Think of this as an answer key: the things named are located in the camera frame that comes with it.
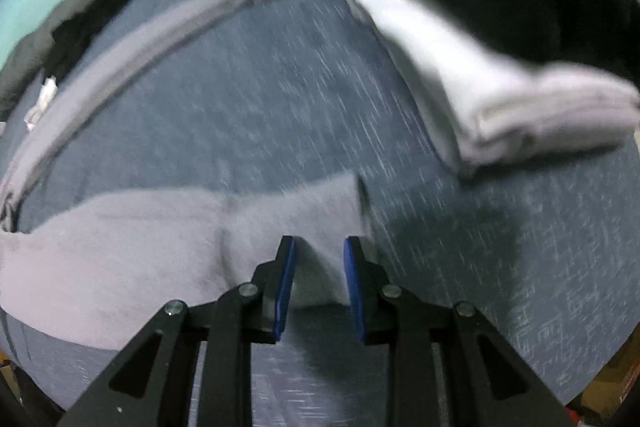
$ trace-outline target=white towel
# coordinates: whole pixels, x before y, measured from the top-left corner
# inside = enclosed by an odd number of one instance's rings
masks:
[[[533,66],[488,49],[434,0],[353,0],[407,81],[456,171],[618,144],[640,123],[630,82],[589,66]]]

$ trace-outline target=fabric fold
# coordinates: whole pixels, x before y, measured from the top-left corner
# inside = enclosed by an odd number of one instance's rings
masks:
[[[0,227],[48,160],[119,89],[153,61],[221,17],[259,0],[186,0],[132,31],[96,58],[52,102],[21,144],[0,184]]]
[[[461,174],[616,145],[640,123],[638,90],[612,73],[493,52],[434,0],[353,1],[412,90],[438,155]]]
[[[370,237],[365,201],[350,172],[282,194],[96,196],[33,233],[0,232],[0,305],[52,337],[121,349],[165,302],[202,304],[250,280],[283,235],[299,237],[290,305],[347,304],[342,244]]]

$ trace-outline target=white tag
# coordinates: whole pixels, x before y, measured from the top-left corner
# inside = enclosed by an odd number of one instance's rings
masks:
[[[44,81],[40,88],[40,94],[38,95],[38,101],[36,105],[27,111],[24,117],[24,123],[27,124],[27,129],[31,131],[36,124],[40,121],[40,118],[47,110],[47,107],[51,104],[51,101],[58,92],[58,84],[56,84],[56,77],[50,76]]]

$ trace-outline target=clothing pile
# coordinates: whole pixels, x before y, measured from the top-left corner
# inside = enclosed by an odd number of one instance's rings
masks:
[[[640,124],[638,88],[614,73],[496,51],[438,0],[348,1],[379,33],[438,155],[461,176],[542,153],[618,145]]]

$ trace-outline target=blue gripper pad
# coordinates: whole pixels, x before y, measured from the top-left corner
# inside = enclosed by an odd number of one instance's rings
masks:
[[[280,286],[278,288],[278,295],[275,302],[275,320],[273,321],[273,336],[279,341],[284,326],[287,322],[287,310],[289,309],[289,298],[291,296],[291,287],[293,286],[293,273],[296,269],[296,242],[291,239],[289,243],[289,250],[287,251],[287,258],[284,262],[284,269],[282,270],[282,279],[280,279]]]
[[[351,246],[351,241],[357,241],[356,237],[348,237],[344,241],[344,273],[347,277],[347,288],[349,289],[349,300],[351,302],[351,315],[361,341],[364,342],[366,328],[364,320],[364,302],[360,285],[360,273],[356,265],[356,259]]]

